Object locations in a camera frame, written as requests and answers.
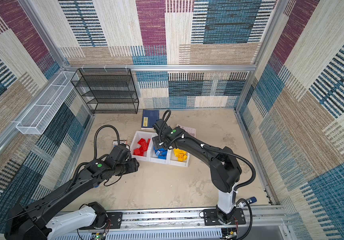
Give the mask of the yellow studded lego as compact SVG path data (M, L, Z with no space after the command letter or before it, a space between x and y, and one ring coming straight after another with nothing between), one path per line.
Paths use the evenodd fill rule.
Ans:
M174 149L174 155L179 158L179 155L181 154L181 150L179 149Z

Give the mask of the blue lego with studs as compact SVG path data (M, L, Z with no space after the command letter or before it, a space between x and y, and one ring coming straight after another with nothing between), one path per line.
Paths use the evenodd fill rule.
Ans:
M166 160L167 159L167 153L168 151L166 149L154 149L155 155L158 159L163 159Z

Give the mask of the red long lego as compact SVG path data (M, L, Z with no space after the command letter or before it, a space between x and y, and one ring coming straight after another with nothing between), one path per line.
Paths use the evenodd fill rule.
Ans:
M139 150L141 152L146 152L148 150L149 144L147 142L142 142L141 143L141 147L139 148Z
M144 156L144 150L142 148L134 149L133 155L143 157Z

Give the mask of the yellow lego cluster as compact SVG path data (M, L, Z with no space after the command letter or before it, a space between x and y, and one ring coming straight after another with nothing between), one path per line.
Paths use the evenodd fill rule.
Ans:
M186 156L186 155L187 155L187 152L186 152L186 151L183 151L183 150L180 150L180 155Z

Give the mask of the yellow square lego brick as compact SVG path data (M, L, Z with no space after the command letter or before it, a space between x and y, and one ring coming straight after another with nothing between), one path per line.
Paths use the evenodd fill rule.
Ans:
M178 161L179 161L179 162L185 162L185 161L187 160L187 158L188 158L187 155L182 155L182 154L180 154L180 155L178 156Z

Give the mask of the red lego brick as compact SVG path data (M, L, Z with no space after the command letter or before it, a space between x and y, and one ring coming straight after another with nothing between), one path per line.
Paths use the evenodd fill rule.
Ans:
M138 141L138 144L139 144L140 146L142 146L142 148L147 148L147 147L148 147L148 142L147 142L145 139L143 139L143 138L141 138L141 139Z

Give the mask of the blue lego bottom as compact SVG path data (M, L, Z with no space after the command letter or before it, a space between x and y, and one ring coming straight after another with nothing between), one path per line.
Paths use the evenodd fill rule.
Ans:
M155 155L156 156L163 156L164 152L163 151L160 151L160 150L156 150L155 151Z

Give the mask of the red long lego bottom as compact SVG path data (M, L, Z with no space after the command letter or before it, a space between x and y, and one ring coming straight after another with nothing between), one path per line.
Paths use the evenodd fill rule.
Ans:
M139 148L139 150L141 152L146 152L148 150L149 144L147 142L142 142L141 143L141 147Z

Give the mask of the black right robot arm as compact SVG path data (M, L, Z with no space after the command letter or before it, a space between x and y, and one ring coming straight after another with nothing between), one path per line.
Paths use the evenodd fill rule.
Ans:
M221 149L208 145L191 136L180 127L172 129L162 119L156 121L153 129L157 133L157 136L152 138L154 147L157 150L173 148L186 151L210 168L212 183L219 190L219 199L216 206L218 219L224 225L233 221L233 214L238 204L236 202L238 189L251 184L256 178L256 169L252 163L233 153L228 147ZM239 182L242 174L239 160L252 171L250 179L243 183Z

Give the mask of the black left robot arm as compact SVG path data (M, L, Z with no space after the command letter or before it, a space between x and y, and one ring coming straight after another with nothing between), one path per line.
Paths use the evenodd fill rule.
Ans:
M53 240L79 228L105 228L106 210L97 202L62 215L57 214L76 198L108 181L138 171L140 164L125 146L115 146L110 154L78 165L73 177L45 197L8 213L4 237L7 240Z

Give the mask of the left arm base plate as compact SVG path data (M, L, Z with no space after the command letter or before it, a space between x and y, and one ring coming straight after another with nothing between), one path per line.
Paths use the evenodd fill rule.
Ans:
M107 212L103 214L103 230L120 229L123 220L123 212Z

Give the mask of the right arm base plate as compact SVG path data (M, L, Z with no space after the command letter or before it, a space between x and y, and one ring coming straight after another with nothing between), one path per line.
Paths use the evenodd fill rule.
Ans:
M245 215L241 208L233 208L228 214L218 208L204 209L199 213L199 216L204 219L206 226L246 224Z

